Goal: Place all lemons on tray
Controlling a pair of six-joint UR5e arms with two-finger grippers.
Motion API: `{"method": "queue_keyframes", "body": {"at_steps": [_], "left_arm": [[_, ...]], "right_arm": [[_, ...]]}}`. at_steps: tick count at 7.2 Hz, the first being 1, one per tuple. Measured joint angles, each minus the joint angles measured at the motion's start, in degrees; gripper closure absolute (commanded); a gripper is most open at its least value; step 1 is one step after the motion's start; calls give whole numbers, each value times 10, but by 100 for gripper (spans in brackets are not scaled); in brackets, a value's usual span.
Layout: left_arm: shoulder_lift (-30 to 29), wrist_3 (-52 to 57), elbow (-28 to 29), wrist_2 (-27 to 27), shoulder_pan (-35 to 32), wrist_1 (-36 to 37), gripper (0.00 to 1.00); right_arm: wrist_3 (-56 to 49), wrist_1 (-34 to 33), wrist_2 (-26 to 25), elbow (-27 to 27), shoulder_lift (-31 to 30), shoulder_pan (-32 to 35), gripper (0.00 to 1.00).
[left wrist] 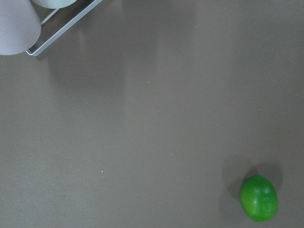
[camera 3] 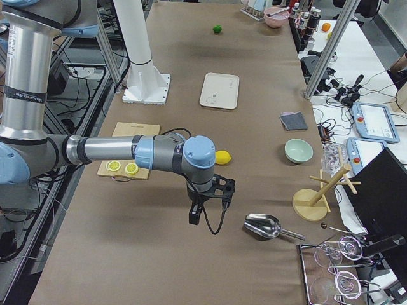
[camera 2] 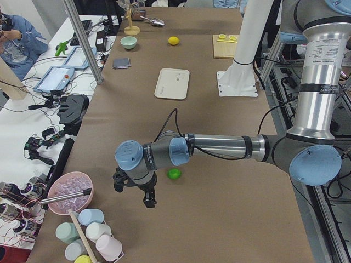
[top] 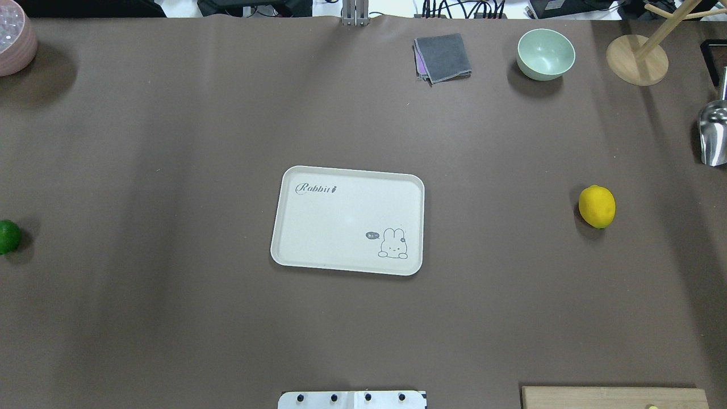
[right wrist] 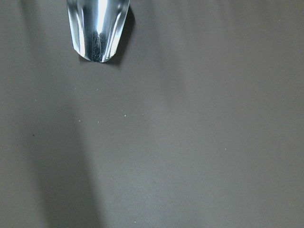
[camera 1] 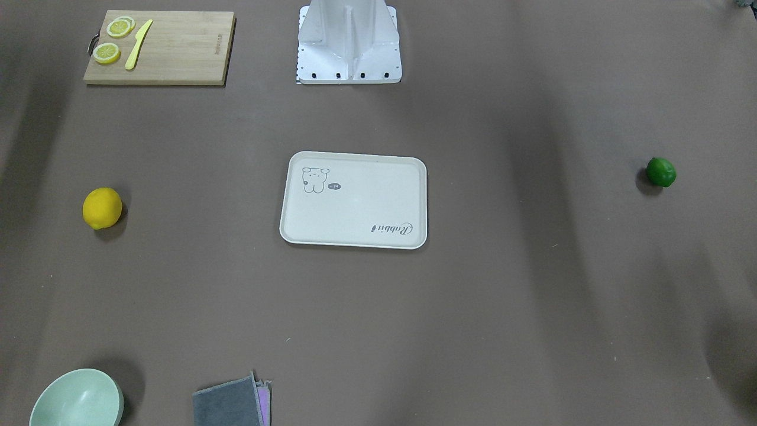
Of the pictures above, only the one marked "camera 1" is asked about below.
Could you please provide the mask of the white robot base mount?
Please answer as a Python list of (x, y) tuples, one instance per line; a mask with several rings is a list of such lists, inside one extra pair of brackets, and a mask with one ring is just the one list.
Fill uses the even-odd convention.
[(397, 11), (384, 1), (312, 1), (299, 10), (297, 40), (298, 84), (402, 80)]

